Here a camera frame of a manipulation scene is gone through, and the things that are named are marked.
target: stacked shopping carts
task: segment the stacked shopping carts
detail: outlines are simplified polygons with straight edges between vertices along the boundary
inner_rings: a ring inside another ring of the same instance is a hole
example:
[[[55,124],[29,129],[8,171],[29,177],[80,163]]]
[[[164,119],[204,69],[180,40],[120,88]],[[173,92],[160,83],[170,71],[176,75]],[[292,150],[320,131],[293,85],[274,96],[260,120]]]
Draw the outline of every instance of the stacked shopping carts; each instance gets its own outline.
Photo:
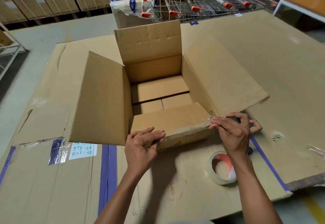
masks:
[[[152,0],[141,0],[142,17],[150,18],[154,23],[181,20],[181,23],[266,10],[272,13],[279,0],[165,0],[165,6],[158,6]]]

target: tape roll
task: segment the tape roll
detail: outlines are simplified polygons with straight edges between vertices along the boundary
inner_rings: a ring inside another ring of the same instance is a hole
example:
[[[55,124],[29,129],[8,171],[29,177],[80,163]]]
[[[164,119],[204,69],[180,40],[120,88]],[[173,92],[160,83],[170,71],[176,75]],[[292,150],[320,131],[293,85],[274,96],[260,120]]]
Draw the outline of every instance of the tape roll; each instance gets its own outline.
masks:
[[[220,160],[228,166],[229,176],[227,179],[221,178],[215,173],[213,169],[213,161],[215,160],[217,161]],[[227,155],[225,151],[217,151],[214,154],[212,154],[210,160],[208,161],[207,175],[214,183],[218,185],[226,185],[229,183],[233,183],[237,180],[234,166],[232,165],[230,157]]]

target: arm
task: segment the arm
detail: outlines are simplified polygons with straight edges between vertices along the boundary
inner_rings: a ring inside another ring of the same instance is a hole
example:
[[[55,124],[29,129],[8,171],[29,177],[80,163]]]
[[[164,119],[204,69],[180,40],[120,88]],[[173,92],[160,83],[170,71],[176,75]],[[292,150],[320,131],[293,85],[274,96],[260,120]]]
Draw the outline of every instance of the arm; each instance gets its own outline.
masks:
[[[128,212],[133,192],[141,177],[151,167],[157,156],[157,146],[163,140],[163,130],[153,132],[153,127],[128,135],[125,143],[127,170],[114,195],[104,207],[94,224],[123,224]]]
[[[237,117],[241,123],[230,119]],[[239,194],[246,224],[282,224],[280,217],[255,175],[252,161],[247,154],[249,139],[262,127],[247,114],[231,113],[224,117],[213,117],[209,128],[217,128],[231,162],[234,166]]]

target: pallet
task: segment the pallet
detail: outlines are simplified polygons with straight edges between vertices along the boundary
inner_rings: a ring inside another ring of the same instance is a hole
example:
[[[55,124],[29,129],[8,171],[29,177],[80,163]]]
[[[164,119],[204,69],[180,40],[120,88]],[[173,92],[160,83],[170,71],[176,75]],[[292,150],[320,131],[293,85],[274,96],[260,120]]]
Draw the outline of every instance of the pallet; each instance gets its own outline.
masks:
[[[11,23],[11,24],[6,24],[5,26],[8,30],[16,30],[16,29],[22,29],[22,28],[26,28],[26,27],[33,27],[33,26],[37,26],[37,25],[47,25],[47,24],[57,23],[57,22],[61,22],[61,21],[76,20],[76,19],[80,19],[80,18],[93,17],[93,16],[109,14],[109,13],[112,13],[112,9],[110,7],[98,8],[98,9],[94,9],[94,10],[75,12],[75,13],[70,13],[70,14],[62,14],[62,15],[56,15],[56,16],[52,16],[52,17],[45,17],[45,18],[40,18],[40,19]]]

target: hand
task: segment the hand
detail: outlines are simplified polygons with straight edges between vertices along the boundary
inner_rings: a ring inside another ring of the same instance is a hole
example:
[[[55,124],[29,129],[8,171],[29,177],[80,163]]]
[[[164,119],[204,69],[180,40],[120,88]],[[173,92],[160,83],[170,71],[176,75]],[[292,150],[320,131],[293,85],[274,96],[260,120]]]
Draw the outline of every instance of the hand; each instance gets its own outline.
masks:
[[[151,167],[153,159],[157,156],[157,146],[166,135],[164,130],[153,130],[154,127],[149,127],[143,131],[132,132],[126,139],[124,152],[127,169],[139,180]]]
[[[244,113],[230,113],[226,117],[212,117],[210,120],[212,125],[209,126],[209,129],[217,128],[219,130],[224,148],[231,158],[246,156],[249,139],[252,134],[262,130],[261,125],[256,120],[250,120]],[[229,117],[240,118],[241,123]]]

